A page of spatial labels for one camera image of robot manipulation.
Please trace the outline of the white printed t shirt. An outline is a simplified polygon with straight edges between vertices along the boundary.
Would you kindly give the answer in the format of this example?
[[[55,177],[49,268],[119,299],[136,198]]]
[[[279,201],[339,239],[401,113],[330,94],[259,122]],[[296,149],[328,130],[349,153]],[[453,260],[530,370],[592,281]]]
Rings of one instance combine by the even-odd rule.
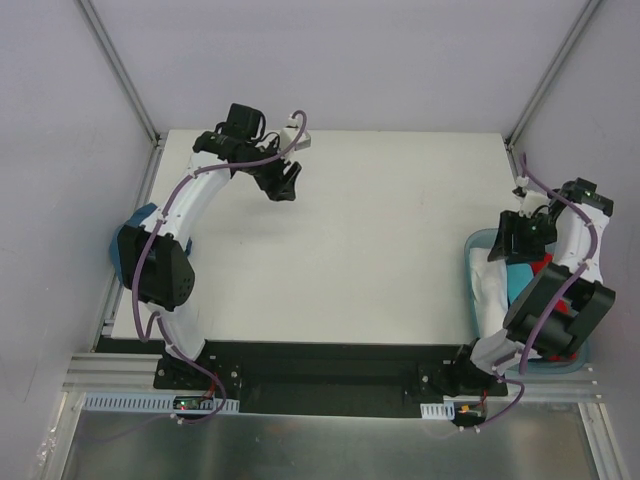
[[[489,252],[478,247],[469,250],[471,293],[480,338],[501,330],[508,311],[506,263],[489,262]]]

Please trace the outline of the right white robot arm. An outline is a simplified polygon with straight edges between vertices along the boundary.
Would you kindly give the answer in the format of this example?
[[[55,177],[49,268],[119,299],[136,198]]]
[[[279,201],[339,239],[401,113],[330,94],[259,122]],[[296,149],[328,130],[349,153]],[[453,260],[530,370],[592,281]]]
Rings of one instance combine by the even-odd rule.
[[[478,336],[450,369],[461,394],[487,389],[511,368],[570,359],[616,299],[599,267],[613,201],[581,178],[544,195],[526,184],[515,190],[519,210],[501,213],[493,245],[466,245]]]

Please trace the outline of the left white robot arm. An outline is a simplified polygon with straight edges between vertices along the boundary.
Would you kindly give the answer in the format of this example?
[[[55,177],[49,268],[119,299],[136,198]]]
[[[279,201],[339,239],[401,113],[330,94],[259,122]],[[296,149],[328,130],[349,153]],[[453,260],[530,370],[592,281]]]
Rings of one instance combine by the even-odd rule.
[[[269,132],[261,111],[232,104],[224,121],[195,139],[166,200],[138,224],[125,223],[117,232],[119,272],[131,293],[136,334],[146,342],[159,329],[166,351],[181,359],[176,375],[188,388],[204,387],[212,369],[200,357],[206,340],[191,298],[196,284],[187,253],[192,231],[239,172],[251,176],[269,200],[295,200],[302,167],[292,156],[310,145],[307,122],[307,114],[296,110],[280,131]]]

